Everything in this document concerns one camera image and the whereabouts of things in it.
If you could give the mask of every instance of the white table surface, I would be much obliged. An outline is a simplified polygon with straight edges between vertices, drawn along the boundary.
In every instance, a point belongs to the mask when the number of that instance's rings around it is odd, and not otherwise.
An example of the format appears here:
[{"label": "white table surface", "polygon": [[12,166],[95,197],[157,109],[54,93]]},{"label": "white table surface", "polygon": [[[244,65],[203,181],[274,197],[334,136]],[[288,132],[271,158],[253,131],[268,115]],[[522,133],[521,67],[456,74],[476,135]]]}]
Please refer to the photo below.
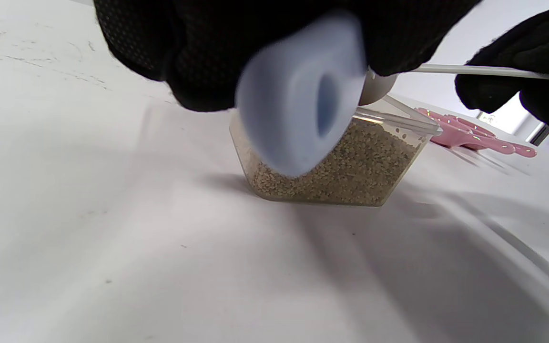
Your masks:
[{"label": "white table surface", "polygon": [[228,120],[91,7],[0,0],[0,343],[549,342],[548,155],[430,144],[380,209],[285,204]]}]

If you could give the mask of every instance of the clear plastic container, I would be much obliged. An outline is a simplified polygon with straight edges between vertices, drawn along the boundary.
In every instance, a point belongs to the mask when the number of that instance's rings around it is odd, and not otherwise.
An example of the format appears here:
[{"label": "clear plastic container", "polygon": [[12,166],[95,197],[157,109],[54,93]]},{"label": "clear plastic container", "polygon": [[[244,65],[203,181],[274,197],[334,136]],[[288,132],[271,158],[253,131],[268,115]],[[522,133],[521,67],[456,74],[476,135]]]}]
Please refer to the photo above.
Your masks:
[{"label": "clear plastic container", "polygon": [[435,121],[386,96],[358,107],[338,145],[309,173],[288,178],[251,149],[238,113],[230,133],[251,189],[282,202],[382,206],[434,134]]}]

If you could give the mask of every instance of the black glove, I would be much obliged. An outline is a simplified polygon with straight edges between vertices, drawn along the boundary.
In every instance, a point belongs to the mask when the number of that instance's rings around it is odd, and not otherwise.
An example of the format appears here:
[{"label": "black glove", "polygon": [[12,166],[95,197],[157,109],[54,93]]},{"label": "black glove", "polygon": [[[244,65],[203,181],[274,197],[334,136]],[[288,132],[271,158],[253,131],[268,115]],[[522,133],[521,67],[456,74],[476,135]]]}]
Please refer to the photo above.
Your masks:
[{"label": "black glove", "polygon": [[[549,11],[536,15],[482,48],[468,65],[489,65],[549,74]],[[469,109],[492,113],[520,92],[522,105],[549,125],[549,81],[459,75],[459,98]]]},{"label": "black glove", "polygon": [[151,80],[166,81],[194,111],[234,106],[238,77],[264,46],[323,13],[360,18],[366,58],[382,76],[412,70],[480,0],[94,0],[113,55]]}]

